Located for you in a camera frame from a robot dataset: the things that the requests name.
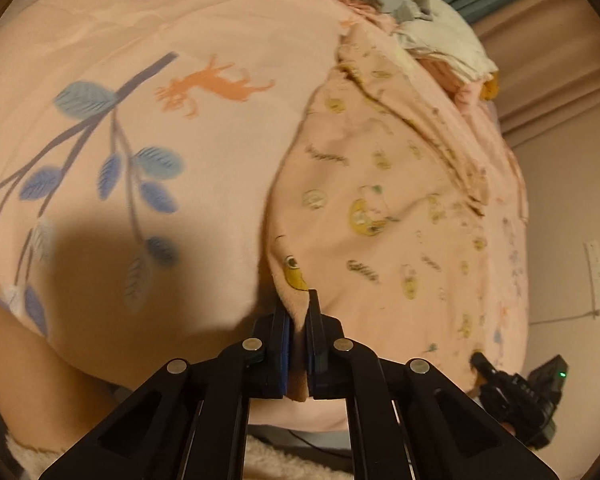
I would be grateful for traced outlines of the white wall power strip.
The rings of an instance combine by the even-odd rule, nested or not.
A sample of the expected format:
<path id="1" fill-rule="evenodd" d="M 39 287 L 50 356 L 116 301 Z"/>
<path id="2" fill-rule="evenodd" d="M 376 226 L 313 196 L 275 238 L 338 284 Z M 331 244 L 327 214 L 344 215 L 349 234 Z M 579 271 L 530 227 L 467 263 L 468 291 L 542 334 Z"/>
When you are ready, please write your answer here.
<path id="1" fill-rule="evenodd" d="M 584 250 L 591 281 L 593 318 L 600 318 L 600 244 L 597 240 L 587 240 Z"/>

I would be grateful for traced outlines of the pink folded garment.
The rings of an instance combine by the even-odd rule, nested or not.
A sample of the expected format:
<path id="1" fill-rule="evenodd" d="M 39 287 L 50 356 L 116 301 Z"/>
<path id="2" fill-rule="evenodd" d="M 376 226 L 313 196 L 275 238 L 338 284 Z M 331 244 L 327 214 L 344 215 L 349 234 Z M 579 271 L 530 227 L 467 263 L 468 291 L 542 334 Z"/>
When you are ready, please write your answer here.
<path id="1" fill-rule="evenodd" d="M 442 58 L 420 58 L 419 64 L 459 108 L 480 103 L 491 106 L 500 92 L 500 73 L 466 74 Z"/>

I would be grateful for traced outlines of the white goose plush toy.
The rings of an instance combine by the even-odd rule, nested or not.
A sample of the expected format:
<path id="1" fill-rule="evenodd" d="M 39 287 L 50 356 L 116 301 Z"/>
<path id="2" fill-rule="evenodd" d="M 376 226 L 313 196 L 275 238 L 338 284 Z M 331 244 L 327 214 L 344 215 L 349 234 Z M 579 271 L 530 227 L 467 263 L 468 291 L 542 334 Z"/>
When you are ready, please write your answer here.
<path id="1" fill-rule="evenodd" d="M 464 73 L 498 72 L 498 66 L 474 30 L 443 0 L 429 0 L 431 21 L 398 24 L 392 32 L 400 47 L 413 58 L 442 58 Z"/>

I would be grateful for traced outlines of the peach cartoon print garment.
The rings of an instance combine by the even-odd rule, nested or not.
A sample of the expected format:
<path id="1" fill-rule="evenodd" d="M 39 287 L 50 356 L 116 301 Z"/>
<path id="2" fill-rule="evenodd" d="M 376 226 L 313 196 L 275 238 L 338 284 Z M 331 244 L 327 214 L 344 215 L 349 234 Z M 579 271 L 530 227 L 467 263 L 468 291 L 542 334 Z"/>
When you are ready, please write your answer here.
<path id="1" fill-rule="evenodd" d="M 423 358 L 470 390 L 483 353 L 517 373 L 528 341 L 524 178 L 488 106 L 459 108 L 411 55 L 355 25 L 309 102 L 268 205 L 268 265 L 294 322 L 278 426 L 338 431 L 304 371 L 309 292 L 383 359 Z"/>

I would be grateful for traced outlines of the pink printed duvet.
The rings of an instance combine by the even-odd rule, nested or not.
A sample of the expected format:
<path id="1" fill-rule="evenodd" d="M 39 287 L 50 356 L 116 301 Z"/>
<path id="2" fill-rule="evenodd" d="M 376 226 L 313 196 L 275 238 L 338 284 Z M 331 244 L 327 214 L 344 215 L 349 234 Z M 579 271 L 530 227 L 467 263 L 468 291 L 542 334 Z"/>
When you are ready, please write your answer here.
<path id="1" fill-rule="evenodd" d="M 410 55 L 335 0 L 38 0 L 0 27 L 0 305 L 128 388 L 242 338 L 278 296 L 273 185 L 355 25 Z"/>

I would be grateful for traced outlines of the pink beige curtain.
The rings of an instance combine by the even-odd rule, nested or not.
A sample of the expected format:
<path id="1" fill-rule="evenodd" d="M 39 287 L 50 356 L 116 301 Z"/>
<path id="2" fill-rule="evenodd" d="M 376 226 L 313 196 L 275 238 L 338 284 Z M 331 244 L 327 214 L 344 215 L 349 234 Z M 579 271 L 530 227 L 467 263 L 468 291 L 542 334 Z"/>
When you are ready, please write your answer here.
<path id="1" fill-rule="evenodd" d="M 600 105 L 600 0 L 516 0 L 471 26 L 500 70 L 510 145 Z"/>

